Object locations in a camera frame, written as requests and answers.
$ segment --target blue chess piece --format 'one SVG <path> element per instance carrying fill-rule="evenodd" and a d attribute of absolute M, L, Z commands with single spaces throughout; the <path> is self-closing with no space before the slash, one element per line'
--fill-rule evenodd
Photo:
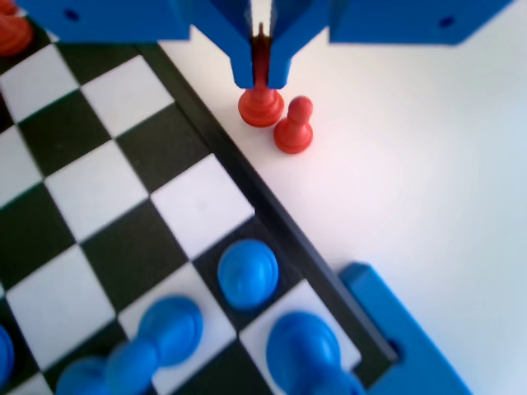
<path fill-rule="evenodd" d="M 92 356 L 69 365 L 58 379 L 56 395 L 110 395 L 105 359 Z"/>
<path fill-rule="evenodd" d="M 13 370 L 15 350 L 7 331 L 0 325 L 0 388 L 6 383 Z"/>
<path fill-rule="evenodd" d="M 264 303 L 277 288 L 277 259 L 261 241 L 242 240 L 223 253 L 217 278 L 232 307 L 253 309 Z"/>
<path fill-rule="evenodd" d="M 112 395 L 138 395 L 149 387 L 159 368 L 156 348 L 138 337 L 117 347 L 108 358 L 105 380 Z"/>
<path fill-rule="evenodd" d="M 138 337 L 150 339 L 160 366 L 179 364 L 194 353 L 203 334 L 199 307 L 183 296 L 155 303 L 142 317 Z"/>
<path fill-rule="evenodd" d="M 365 395 L 340 366 L 340 347 L 320 318 L 302 312 L 278 320 L 267 344 L 268 368 L 289 395 Z"/>
<path fill-rule="evenodd" d="M 177 365 L 192 355 L 202 333 L 202 315 L 192 300 L 181 296 L 159 300 L 142 317 L 138 336 L 110 355 L 106 383 L 111 393 L 144 393 L 160 367 Z"/>

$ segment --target red pawn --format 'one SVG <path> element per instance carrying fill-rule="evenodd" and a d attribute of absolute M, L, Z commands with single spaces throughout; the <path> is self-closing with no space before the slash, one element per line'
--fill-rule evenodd
<path fill-rule="evenodd" d="M 18 7 L 11 0 L 0 0 L 0 14 L 15 15 Z"/>
<path fill-rule="evenodd" d="M 274 142 L 287 154 L 298 154 L 313 141 L 313 129 L 309 125 L 313 103 L 305 96 L 298 96 L 289 104 L 287 118 L 274 127 Z"/>
<path fill-rule="evenodd" d="M 271 39 L 260 24 L 259 34 L 253 38 L 254 89 L 245 91 L 238 102 L 243 120 L 256 128 L 274 125 L 283 112 L 283 98 L 276 89 L 267 87 L 270 53 Z"/>
<path fill-rule="evenodd" d="M 26 18 L 0 14 L 0 57 L 22 52 L 33 40 L 33 29 Z"/>

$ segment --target blue plastic mount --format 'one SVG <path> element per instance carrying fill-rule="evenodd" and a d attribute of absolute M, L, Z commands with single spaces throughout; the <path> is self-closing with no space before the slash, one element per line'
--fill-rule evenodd
<path fill-rule="evenodd" d="M 158 368 L 155 346 L 149 339 L 138 337 L 112 352 L 105 380 L 112 395 L 139 395 L 148 390 Z"/>
<path fill-rule="evenodd" d="M 459 44 L 511 2 L 273 0 L 268 86 L 286 85 L 293 55 L 326 26 L 332 43 Z"/>
<path fill-rule="evenodd" d="M 264 303 L 277 288 L 277 259 L 261 241 L 241 240 L 223 253 L 217 277 L 232 307 L 253 309 Z"/>
<path fill-rule="evenodd" d="M 73 362 L 58 379 L 56 395 L 110 395 L 105 359 L 92 356 Z"/>
<path fill-rule="evenodd" d="M 0 388 L 6 383 L 13 370 L 15 350 L 7 331 L 0 325 Z"/>
<path fill-rule="evenodd" d="M 333 43 L 459 44 L 512 0 L 341 0 L 329 20 Z"/>
<path fill-rule="evenodd" d="M 198 347 L 203 318 L 198 306 L 183 296 L 156 302 L 142 317 L 138 338 L 149 339 L 156 349 L 160 366 L 186 360 Z"/>
<path fill-rule="evenodd" d="M 470 395 L 445 357 L 369 265 L 354 263 L 340 278 L 400 357 L 368 390 L 369 395 Z"/>
<path fill-rule="evenodd" d="M 334 43 L 458 44 L 512 0 L 273 0 L 268 86 L 287 83 L 291 58 L 329 26 Z M 252 88 L 250 0 L 19 0 L 67 42 L 188 40 L 195 25 L 229 58 L 236 85 Z"/>
<path fill-rule="evenodd" d="M 190 38 L 185 0 L 20 0 L 31 18 L 64 42 L 135 43 Z"/>
<path fill-rule="evenodd" d="M 274 381 L 290 395 L 363 395 L 340 366 L 340 348 L 320 318 L 303 312 L 281 317 L 269 335 L 266 357 Z"/>

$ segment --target captured red pawn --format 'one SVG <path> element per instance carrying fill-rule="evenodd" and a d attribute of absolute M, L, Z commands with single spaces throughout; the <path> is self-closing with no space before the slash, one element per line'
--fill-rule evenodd
<path fill-rule="evenodd" d="M 313 103 L 305 96 L 298 96 L 289 104 L 287 118 L 274 127 L 274 142 L 287 154 L 304 151 L 313 141 L 313 129 L 309 125 Z"/>

